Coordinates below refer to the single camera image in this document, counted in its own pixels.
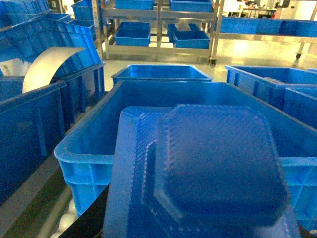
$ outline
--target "stainless steel shelf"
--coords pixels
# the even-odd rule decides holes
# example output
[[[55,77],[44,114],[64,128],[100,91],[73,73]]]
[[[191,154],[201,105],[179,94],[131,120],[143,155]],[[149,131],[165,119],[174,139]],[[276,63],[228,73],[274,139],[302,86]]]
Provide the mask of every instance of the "stainless steel shelf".
[[[220,33],[219,38],[220,39],[229,39],[229,40],[247,40],[247,41],[298,42],[298,43],[311,43],[311,44],[317,43],[317,38],[298,37],[298,36]]]
[[[209,50],[187,49],[187,48],[158,48],[158,47],[138,47],[138,46],[108,46],[109,54],[116,55],[141,55],[141,56],[185,56],[207,58]]]

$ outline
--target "blue plastic bin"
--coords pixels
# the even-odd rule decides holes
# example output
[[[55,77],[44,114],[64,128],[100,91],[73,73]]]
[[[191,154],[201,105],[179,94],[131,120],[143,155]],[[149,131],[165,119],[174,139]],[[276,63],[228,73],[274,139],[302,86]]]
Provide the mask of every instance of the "blue plastic bin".
[[[204,31],[175,31],[174,47],[209,49],[210,38]]]
[[[7,17],[11,23],[11,25],[16,25],[16,24],[20,24],[23,23],[25,21],[31,20],[33,18],[36,17],[41,17],[41,16],[47,16],[51,13],[51,10],[45,11],[45,12],[41,12],[41,13],[37,13],[37,14],[7,14]]]
[[[122,80],[210,82],[212,77],[192,65],[130,64],[112,76],[113,83]]]
[[[172,11],[211,12],[212,0],[170,0]]]
[[[78,26],[85,26],[91,30],[91,34],[93,35],[93,39],[96,39],[96,32],[95,32],[95,25],[93,20],[77,20],[73,19],[69,21],[69,24],[78,25]]]
[[[63,88],[65,129],[79,120],[81,113],[94,106],[105,94],[104,65],[99,63],[68,76],[57,78],[66,82]]]
[[[259,19],[257,34],[278,35],[283,20],[276,19]]]
[[[313,87],[317,73],[295,68],[226,66],[227,82],[282,110],[285,88]]]
[[[83,47],[56,72],[57,77],[101,63],[87,27],[37,18],[0,32],[0,61],[19,58],[32,63],[50,47]]]
[[[114,39],[119,46],[149,46],[151,40],[150,24],[122,22]]]
[[[117,9],[153,10],[154,0],[116,0]]]
[[[317,159],[281,158],[297,221],[306,230],[317,228]]]
[[[64,87],[65,82],[57,82],[20,95],[15,95],[14,89],[11,96],[15,97],[0,102],[0,204],[65,136],[61,103]]]
[[[317,85],[286,88],[283,111],[317,129]]]
[[[22,94],[23,76],[0,76],[0,102]]]
[[[188,24],[192,31],[200,31],[200,28],[193,23]],[[169,24],[167,26],[167,36],[170,43],[174,43],[174,32],[177,31],[175,24]]]
[[[317,21],[300,21],[297,25],[295,35],[317,37]]]
[[[50,9],[47,0],[1,0],[9,14],[38,14]]]
[[[101,14],[101,1],[98,1],[100,17],[99,21],[101,26],[103,26],[103,15]],[[93,6],[91,0],[81,0],[72,5],[74,10],[74,15],[77,20],[94,20]]]
[[[317,130],[233,85],[121,81],[54,151],[65,181],[72,188],[78,214],[94,202],[110,181],[121,111],[129,106],[174,107],[178,104],[248,106],[266,116],[280,157],[317,158]]]
[[[256,34],[259,19],[237,17],[223,17],[221,24],[222,33]]]

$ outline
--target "floor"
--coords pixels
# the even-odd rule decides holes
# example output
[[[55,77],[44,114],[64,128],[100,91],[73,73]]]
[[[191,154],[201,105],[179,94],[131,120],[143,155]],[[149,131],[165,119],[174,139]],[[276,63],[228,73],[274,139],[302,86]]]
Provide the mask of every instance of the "floor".
[[[316,67],[316,56],[303,54],[296,60],[299,43],[276,43],[242,40],[220,40],[218,44],[217,65],[211,68],[207,64],[193,64],[201,71],[213,77],[213,81],[226,81],[226,65],[279,66],[308,69]],[[129,64],[160,64],[149,61],[107,60],[105,66],[106,91],[113,87],[111,76]],[[164,64],[179,64],[172,61]]]

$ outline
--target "blue bin on shelf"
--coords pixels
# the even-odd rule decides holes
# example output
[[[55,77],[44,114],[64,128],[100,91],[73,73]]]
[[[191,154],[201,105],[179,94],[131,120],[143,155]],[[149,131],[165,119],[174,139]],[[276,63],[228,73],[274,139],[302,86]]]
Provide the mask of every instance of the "blue bin on shelf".
[[[46,18],[37,18],[0,32],[0,61],[19,58],[32,63],[50,47],[83,47],[56,72],[65,76],[102,62],[91,30]]]
[[[190,23],[188,25],[189,25],[189,27],[190,27],[190,29],[192,31],[200,31],[200,28],[196,24]],[[169,24],[167,26],[167,36],[169,38],[169,42],[170,43],[174,43],[174,33],[175,33],[175,31],[177,31],[177,28],[176,28],[175,24]]]
[[[47,0],[1,0],[9,14],[38,14],[50,9]]]
[[[94,106],[105,94],[104,63],[99,63],[76,73],[56,78],[63,80],[62,89],[65,129],[80,119],[80,114]]]
[[[102,12],[101,1],[98,1],[99,12]],[[94,20],[93,5],[91,0],[81,0],[71,6],[77,20]],[[100,14],[99,21],[103,26],[103,15]]]
[[[302,36],[302,37],[317,37],[317,22],[316,21],[298,22],[295,35]]]
[[[204,31],[175,31],[174,47],[209,49],[210,38]]]
[[[69,24],[78,25],[88,27],[91,30],[91,34],[93,35],[93,39],[96,39],[95,25],[93,20],[77,20],[73,19],[69,21]]]
[[[114,36],[119,46],[149,46],[150,24],[145,22],[122,22]]]
[[[283,20],[276,19],[259,19],[257,34],[278,35]]]
[[[19,93],[21,78],[0,84],[0,204],[44,162],[65,136],[61,90],[65,82]]]
[[[212,0],[170,0],[172,11],[211,12]]]
[[[317,85],[286,88],[283,111],[317,129]]]
[[[54,151],[65,181],[72,188],[78,214],[83,214],[110,181],[121,111],[129,106],[174,107],[178,104],[250,107],[266,116],[280,157],[317,159],[317,130],[245,94],[233,85],[121,81],[69,132]]]
[[[314,87],[317,73],[295,68],[226,66],[227,83],[234,84],[247,93],[282,110],[285,88]]]
[[[212,77],[192,65],[131,64],[112,76],[113,83],[122,80],[210,82]]]
[[[256,34],[260,19],[223,17],[221,33]]]
[[[299,238],[278,159],[256,110],[125,108],[103,237]]]
[[[153,10],[154,0],[116,0],[117,9]]]

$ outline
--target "plastic tray lid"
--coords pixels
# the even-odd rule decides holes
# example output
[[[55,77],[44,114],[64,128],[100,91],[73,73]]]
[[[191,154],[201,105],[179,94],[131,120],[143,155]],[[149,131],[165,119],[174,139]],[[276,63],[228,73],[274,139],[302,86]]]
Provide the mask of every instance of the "plastic tray lid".
[[[264,115],[203,105],[167,113],[158,129],[154,197],[185,227],[275,224],[290,198]]]

